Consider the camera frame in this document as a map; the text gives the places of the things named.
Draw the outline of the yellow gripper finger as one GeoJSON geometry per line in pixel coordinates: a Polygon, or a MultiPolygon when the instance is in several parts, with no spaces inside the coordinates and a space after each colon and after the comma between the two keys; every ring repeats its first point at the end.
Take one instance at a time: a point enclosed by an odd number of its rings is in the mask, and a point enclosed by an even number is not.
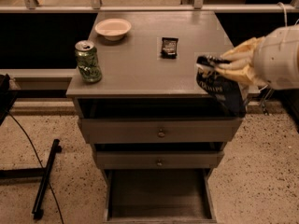
{"type": "Polygon", "coordinates": [[[198,58],[196,66],[198,67],[198,71],[205,75],[215,73],[218,76],[247,86],[263,87],[267,85],[267,83],[256,74],[250,58],[232,62],[218,58],[198,58]]]}
{"type": "Polygon", "coordinates": [[[262,37],[252,37],[241,44],[237,45],[233,49],[224,52],[221,55],[222,59],[234,62],[245,58],[251,58],[254,50],[258,45],[264,41],[264,36],[262,37]]]}

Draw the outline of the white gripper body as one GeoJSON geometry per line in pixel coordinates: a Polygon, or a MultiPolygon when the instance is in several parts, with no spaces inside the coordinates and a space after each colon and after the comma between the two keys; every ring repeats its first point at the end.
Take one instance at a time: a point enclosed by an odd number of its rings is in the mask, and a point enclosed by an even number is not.
{"type": "Polygon", "coordinates": [[[254,50],[255,73],[274,90],[299,88],[299,25],[277,28],[254,50]]]}

